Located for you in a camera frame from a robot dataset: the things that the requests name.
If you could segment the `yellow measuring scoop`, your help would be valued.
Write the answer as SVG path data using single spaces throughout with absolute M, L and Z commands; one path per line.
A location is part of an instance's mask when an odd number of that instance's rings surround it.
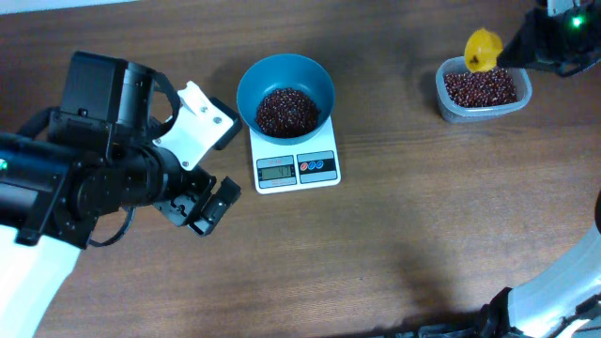
M 468 39 L 464 50 L 467 69 L 486 72 L 497 67 L 497 57 L 503 50 L 501 38 L 484 28 L 476 30 Z

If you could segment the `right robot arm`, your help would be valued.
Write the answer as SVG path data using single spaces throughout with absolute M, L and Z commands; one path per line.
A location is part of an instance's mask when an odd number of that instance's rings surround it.
M 567 78 L 600 62 L 600 3 L 547 1 L 496 58 L 502 68 L 536 69 Z M 600 311 L 600 204 L 585 236 L 532 280 L 505 293 L 510 334 L 566 337 Z

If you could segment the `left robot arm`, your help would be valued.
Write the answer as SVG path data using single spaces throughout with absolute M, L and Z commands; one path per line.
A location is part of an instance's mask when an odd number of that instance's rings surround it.
M 59 105 L 1 137 L 1 333 L 32 336 L 100 217 L 152 206 L 209 235 L 239 199 L 200 166 L 239 133 L 239 115 L 195 83 L 75 53 Z

